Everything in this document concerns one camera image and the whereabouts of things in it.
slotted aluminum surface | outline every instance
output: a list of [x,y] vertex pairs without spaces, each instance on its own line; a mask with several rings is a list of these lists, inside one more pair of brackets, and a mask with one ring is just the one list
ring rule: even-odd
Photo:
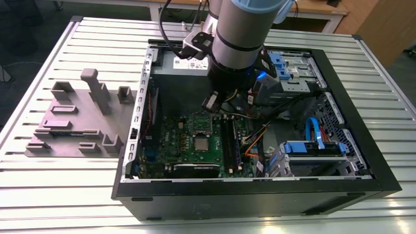
[[[170,39],[180,24],[165,23]],[[136,90],[156,22],[84,18],[70,22],[0,134],[0,230],[66,233],[414,233],[416,121],[413,107],[365,45],[346,35],[269,32],[266,45],[322,49],[384,153],[402,191],[326,216],[138,222],[112,201],[117,159],[28,158],[25,146],[49,105],[53,83],[96,68],[108,89]]]

green circuit board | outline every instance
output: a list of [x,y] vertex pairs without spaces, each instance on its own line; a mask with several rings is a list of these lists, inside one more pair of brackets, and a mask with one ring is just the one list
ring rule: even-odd
[[[156,162],[148,163],[152,178],[162,178],[162,165],[176,163],[216,164],[220,166],[220,177],[253,176],[250,162],[242,163],[237,172],[229,173],[224,170],[221,118],[224,117],[213,117],[208,113],[164,117]],[[245,120],[237,118],[234,126],[238,137],[244,137],[248,134]]]

label sticker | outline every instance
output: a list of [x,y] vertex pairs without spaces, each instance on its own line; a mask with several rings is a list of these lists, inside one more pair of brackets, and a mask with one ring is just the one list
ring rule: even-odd
[[258,170],[262,172],[262,164],[260,163],[260,161],[257,161],[256,167],[257,167]]
[[208,70],[208,58],[197,60],[192,58],[189,60],[173,58],[173,69],[192,69],[192,70]]
[[246,101],[248,101],[248,104],[253,105],[254,97],[249,95],[246,97]]

motherboard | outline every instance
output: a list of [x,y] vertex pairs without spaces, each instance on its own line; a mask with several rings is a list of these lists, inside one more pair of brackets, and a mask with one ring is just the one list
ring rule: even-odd
[[142,152],[140,177],[253,177],[253,162],[240,152],[246,135],[244,118],[206,112],[164,116],[158,146]]

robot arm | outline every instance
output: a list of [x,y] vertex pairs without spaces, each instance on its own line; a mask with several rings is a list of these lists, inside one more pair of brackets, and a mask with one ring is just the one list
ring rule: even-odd
[[209,55],[210,96],[202,107],[217,112],[229,93],[248,90],[256,74],[276,77],[262,43],[273,23],[280,23],[293,0],[210,0],[209,21],[204,32],[194,30],[182,43],[181,58]]

